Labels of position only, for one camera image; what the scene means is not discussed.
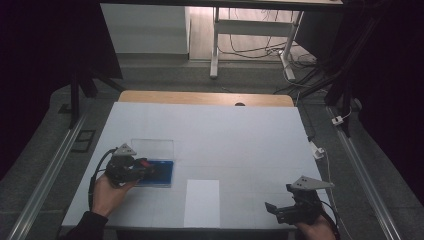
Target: black cable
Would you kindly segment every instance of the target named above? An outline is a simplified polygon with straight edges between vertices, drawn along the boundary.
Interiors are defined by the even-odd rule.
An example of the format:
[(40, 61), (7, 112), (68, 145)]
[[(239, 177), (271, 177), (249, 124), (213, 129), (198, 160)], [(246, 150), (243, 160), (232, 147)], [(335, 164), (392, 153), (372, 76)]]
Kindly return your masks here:
[[(279, 10), (277, 11), (277, 14), (276, 14), (276, 16), (275, 16), (275, 20), (274, 20), (274, 21), (277, 21), (278, 13), (279, 13)], [(231, 8), (228, 8), (228, 19), (231, 19)], [(236, 50), (236, 49), (234, 48), (234, 45), (233, 45), (232, 34), (229, 34), (229, 35), (230, 35), (230, 45), (231, 45), (231, 49), (234, 51), (234, 53), (224, 52), (224, 51), (222, 51), (221, 49), (219, 49), (219, 47), (218, 47), (218, 50), (219, 50), (221, 53), (223, 53), (223, 54), (233, 54), (233, 55), (240, 56), (240, 57), (245, 57), (245, 58), (263, 58), (263, 57), (267, 57), (267, 56), (271, 55), (271, 53), (272, 53), (272, 52), (277, 51), (276, 49), (267, 49), (267, 48), (274, 48), (274, 47), (277, 47), (277, 46), (280, 46), (280, 45), (283, 45), (283, 44), (285, 44), (285, 43), (286, 43), (286, 42), (283, 42), (283, 43), (279, 43), (279, 44), (276, 44), (276, 45), (273, 45), (273, 46), (269, 46), (269, 42), (271, 41), (271, 37), (270, 37), (270, 38), (268, 39), (267, 45), (266, 45), (265, 47), (261, 47), (261, 48), (254, 48), (254, 49), (247, 49), (247, 50)], [(251, 57), (251, 56), (246, 56), (246, 55), (242, 55), (242, 54), (240, 54), (240, 53), (245, 53), (245, 52), (254, 52), (254, 51), (259, 51), (259, 50), (265, 50), (265, 51), (267, 52), (267, 54), (266, 54), (266, 55), (262, 55), (262, 56), (257, 56), (257, 57)]]
[[(302, 83), (302, 82), (304, 82), (306, 79), (307, 79), (307, 81), (309, 81), (310, 80), (310, 78), (312, 78), (313, 76), (315, 76), (315, 74), (316, 73), (314, 73), (314, 71), (315, 70), (317, 70), (317, 68), (314, 68), (314, 69), (312, 69), (308, 74), (306, 74), (306, 76), (305, 77), (303, 77), (300, 81), (299, 81), (299, 83)], [(289, 85), (289, 86), (287, 86), (287, 87), (283, 87), (283, 88), (280, 88), (280, 89), (277, 89), (275, 92), (273, 92), (272, 94), (277, 94), (277, 93), (279, 93), (279, 92), (281, 92), (281, 91), (283, 91), (283, 90), (286, 90), (286, 89), (288, 89), (288, 88), (290, 88), (290, 87), (293, 87), (293, 85)]]
[(246, 55), (243, 55), (243, 54), (239, 54), (239, 53), (236, 53), (236, 52), (224, 52), (219, 48), (219, 46), (218, 46), (218, 50), (223, 54), (231, 54), (231, 55), (236, 55), (236, 56), (240, 56), (240, 57), (244, 57), (244, 58), (263, 58), (263, 57), (267, 57), (267, 56), (271, 55), (274, 52), (274, 51), (270, 51), (265, 55), (252, 57), (252, 56), (246, 56)]
[(103, 157), (100, 159), (99, 164), (96, 167), (96, 171), (94, 171), (93, 176), (91, 176), (90, 178), (90, 186), (88, 187), (88, 207), (91, 211), (91, 209), (93, 208), (93, 194), (94, 194), (94, 186), (96, 184), (96, 180), (97, 180), (97, 173), (100, 171), (100, 166), (102, 165), (103, 161), (106, 159), (106, 157), (111, 154), (114, 153), (116, 151), (117, 148), (115, 149), (110, 149), (109, 151), (107, 151)]
[[(333, 210), (334, 216), (336, 216), (336, 212), (330, 205), (328, 205), (326, 202), (323, 202), (323, 201), (321, 202), (329, 206), (331, 210)], [(333, 230), (334, 237), (336, 237), (336, 240), (340, 240), (340, 232), (339, 232), (337, 223), (335, 224), (333, 219), (331, 219), (331, 217), (324, 210), (321, 211), (321, 216), (323, 216), (325, 220), (327, 220), (327, 222), (330, 224), (331, 229)]]
[[(299, 85), (304, 85), (306, 83), (308, 83), (315, 75), (317, 75), (319, 73), (320, 69), (319, 68), (314, 68), (312, 69), (308, 74), (306, 74), (305, 77), (303, 77), (298, 83)], [(292, 90), (290, 90), (287, 95), (290, 95), (294, 90), (298, 89), (299, 86), (294, 86), (294, 88)]]
[(331, 209), (331, 211), (333, 211), (334, 219), (336, 219), (336, 223), (335, 223), (336, 227), (339, 227), (339, 213), (336, 212), (336, 210), (334, 210), (334, 208), (330, 204), (328, 204), (324, 201), (321, 201), (321, 203), (324, 203), (325, 205), (327, 205)]

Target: floor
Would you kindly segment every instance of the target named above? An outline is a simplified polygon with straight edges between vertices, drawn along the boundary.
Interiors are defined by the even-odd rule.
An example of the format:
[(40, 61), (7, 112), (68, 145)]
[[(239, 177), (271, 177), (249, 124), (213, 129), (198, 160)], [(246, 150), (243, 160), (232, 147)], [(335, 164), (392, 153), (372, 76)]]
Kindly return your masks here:
[[(241, 11), (237, 10), (237, 13), (238, 17), (243, 16)], [(261, 19), (267, 13), (260, 11), (255, 14)], [(207, 17), (204, 21), (212, 22), (212, 19)], [(192, 39), (207, 36), (205, 33), (196, 36), (194, 32), (193, 30)], [(263, 47), (267, 44), (267, 38), (262, 39), (262, 42), (257, 45), (242, 45), (247, 42), (250, 41), (241, 40), (237, 42), (240, 45), (234, 47), (236, 49)], [(229, 41), (221, 39), (220, 47), (226, 50), (231, 49)], [(117, 82), (127, 89), (158, 91), (273, 94), (282, 89), (276, 94), (287, 94), (296, 89), (294, 85), (284, 80), (281, 63), (274, 61), (272, 57), (263, 61), (258, 59), (247, 61), (239, 56), (235, 59), (236, 56), (231, 54), (227, 54), (229, 56), (221, 54), (220, 59), (224, 61), (219, 65), (219, 77), (212, 81), (209, 78), (209, 64), (205, 61), (208, 55), (210, 51), (203, 50), (192, 51), (190, 61), (120, 59), (124, 80), (117, 80)], [(295, 69), (295, 75), (302, 78), (309, 71), (310, 69)], [(112, 104), (119, 97), (117, 91), (102, 82), (96, 80), (95, 84), (99, 89), (95, 99), (86, 99), (81, 96), (82, 108), (91, 106), (82, 130), (92, 134), (92, 141), (72, 145), (72, 150), (66, 157), (48, 196), (43, 201), (39, 214), (33, 224), (29, 225), (26, 239), (56, 239), (59, 233), (67, 231), (60, 228), (61, 221), (84, 174), (85, 166), (91, 158)], [(317, 161), (317, 167), (324, 180), (331, 179), (336, 184), (336, 188), (331, 193), (334, 196), (332, 205), (337, 207), (343, 220), (340, 223), (342, 239), (389, 239), (382, 230), (377, 215), (352, 168), (337, 129), (331, 124), (328, 108), (323, 102), (326, 89), (300, 101), (296, 99), (296, 91), (292, 91), (292, 97), (301, 114), (306, 134), (317, 146), (324, 148), (328, 156)], [(68, 133), (69, 103), (69, 87), (60, 89), (52, 95), (51, 106), (44, 121), (16, 161), (15, 166), (0, 182), (0, 239), (6, 239), (9, 235), (62, 139)], [(332, 111), (337, 113), (337, 106)], [(361, 154), (364, 165), (399, 229), (401, 239), (422, 239), (424, 208), (384, 152), (362, 128), (357, 119), (358, 111), (360, 108), (354, 105), (350, 116), (350, 129), (352, 140)], [(106, 230), (105, 239), (116, 239), (115, 231)]]

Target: cable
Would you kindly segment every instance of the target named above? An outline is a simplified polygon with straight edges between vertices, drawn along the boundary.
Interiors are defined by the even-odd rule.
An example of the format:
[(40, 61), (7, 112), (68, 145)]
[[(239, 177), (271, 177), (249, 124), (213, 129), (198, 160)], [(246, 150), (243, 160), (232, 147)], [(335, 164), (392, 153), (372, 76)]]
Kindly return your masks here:
[(297, 93), (296, 104), (294, 104), (295, 107), (297, 107), (297, 102), (299, 101), (299, 95), (300, 95), (300, 91)]
[[(305, 77), (303, 77), (299, 82), (303, 82), (303, 81), (309, 81), (309, 79), (308, 78), (312, 78), (313, 76), (315, 76), (315, 72), (314, 71), (316, 71), (316, 69), (312, 69)], [(286, 90), (286, 89), (288, 89), (288, 88), (290, 88), (290, 87), (292, 87), (293, 85), (291, 84), (291, 85), (289, 85), (289, 86), (287, 86), (287, 87), (283, 87), (283, 88), (280, 88), (280, 89), (277, 89), (275, 92), (273, 92), (272, 94), (277, 94), (277, 93), (279, 93), (279, 92), (281, 92), (281, 91), (283, 91), (283, 90)]]
[[(270, 13), (270, 11), (271, 10), (267, 10), (267, 17), (265, 17), (265, 18), (269, 18), (269, 13)], [(277, 15), (275, 16), (275, 21), (277, 21), (277, 17), (278, 17), (278, 12), (279, 12), (279, 10), (277, 11)], [(236, 15), (236, 18), (238, 19), (238, 15), (237, 15), (237, 9), (234, 9), (234, 13), (235, 13), (235, 15)], [(228, 19), (231, 19), (231, 8), (228, 8)], [(278, 48), (278, 49), (268, 49), (268, 48), (274, 48), (274, 47), (277, 47), (277, 46), (280, 46), (280, 45), (283, 45), (283, 44), (285, 44), (286, 42), (283, 42), (283, 43), (279, 43), (279, 44), (276, 44), (276, 45), (273, 45), (273, 46), (271, 46), (271, 47), (269, 47), (269, 43), (270, 43), (270, 41), (271, 41), (271, 37), (268, 39), (268, 42), (267, 42), (267, 45), (265, 46), (265, 47), (261, 47), (261, 48), (255, 48), (255, 49), (248, 49), (248, 50), (236, 50), (235, 48), (234, 48), (234, 45), (233, 45), (233, 39), (232, 39), (232, 34), (229, 34), (230, 35), (230, 45), (231, 45), (231, 49), (234, 51), (233, 53), (230, 53), (230, 52), (224, 52), (224, 51), (222, 51), (219, 47), (218, 47), (218, 50), (221, 52), (221, 53), (223, 53), (223, 54), (232, 54), (232, 55), (236, 55), (236, 56), (240, 56), (240, 57), (244, 57), (244, 58), (263, 58), (263, 57), (267, 57), (267, 56), (269, 56), (269, 55), (271, 55), (273, 52), (275, 52), (275, 51), (278, 51), (278, 50), (281, 50), (282, 48)], [(246, 55), (242, 55), (242, 54), (240, 54), (240, 53), (245, 53), (245, 52), (254, 52), (254, 51), (259, 51), (259, 50), (265, 50), (266, 52), (267, 52), (267, 54), (265, 54), (265, 55), (261, 55), (261, 56), (256, 56), (256, 57), (252, 57), (252, 56), (246, 56)]]
[(103, 157), (100, 159), (99, 164), (96, 167), (96, 171), (94, 171), (93, 176), (90, 178), (90, 186), (88, 187), (88, 207), (90, 208), (90, 210), (93, 208), (93, 194), (94, 194), (94, 186), (97, 180), (97, 173), (100, 172), (100, 166), (102, 165), (103, 161), (106, 159), (106, 157), (111, 154), (114, 153), (116, 151), (117, 148), (115, 149), (110, 149), (109, 151), (107, 151)]
[(346, 116), (342, 117), (342, 119), (349, 117), (351, 113), (352, 113), (352, 107), (349, 107), (349, 113)]

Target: white paper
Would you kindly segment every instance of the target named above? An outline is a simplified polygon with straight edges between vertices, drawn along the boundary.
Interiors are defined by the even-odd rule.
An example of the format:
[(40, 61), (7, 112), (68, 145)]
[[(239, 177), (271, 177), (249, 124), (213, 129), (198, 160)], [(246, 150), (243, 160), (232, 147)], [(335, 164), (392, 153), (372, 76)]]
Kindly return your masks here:
[(220, 228), (219, 180), (187, 180), (186, 228)]

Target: white cable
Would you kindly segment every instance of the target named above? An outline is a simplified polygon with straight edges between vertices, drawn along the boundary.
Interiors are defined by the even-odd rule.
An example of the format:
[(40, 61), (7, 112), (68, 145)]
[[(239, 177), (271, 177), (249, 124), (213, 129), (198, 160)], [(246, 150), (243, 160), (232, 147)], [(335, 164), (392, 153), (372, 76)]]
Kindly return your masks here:
[(350, 116), (350, 114), (352, 113), (352, 107), (349, 107), (349, 109), (349, 113), (346, 116), (342, 117), (342, 119), (345, 119)]
[[(323, 149), (324, 149), (325, 157), (327, 158), (328, 182), (331, 183), (330, 159), (328, 158), (327, 149), (325, 149), (325, 148), (323, 148)], [(336, 201), (334, 200), (334, 194), (333, 194), (333, 189), (332, 188), (330, 188), (330, 193), (331, 193), (331, 200), (333, 201), (334, 209), (338, 213), (339, 210), (337, 209)], [(340, 217), (340, 215), (339, 215), (339, 219), (340, 219), (340, 222), (343, 224), (343, 228), (345, 229), (347, 235), (349, 236), (349, 239), (350, 240), (353, 240), (352, 236), (350, 235), (349, 231), (347, 230), (346, 224), (343, 222), (343, 219)]]

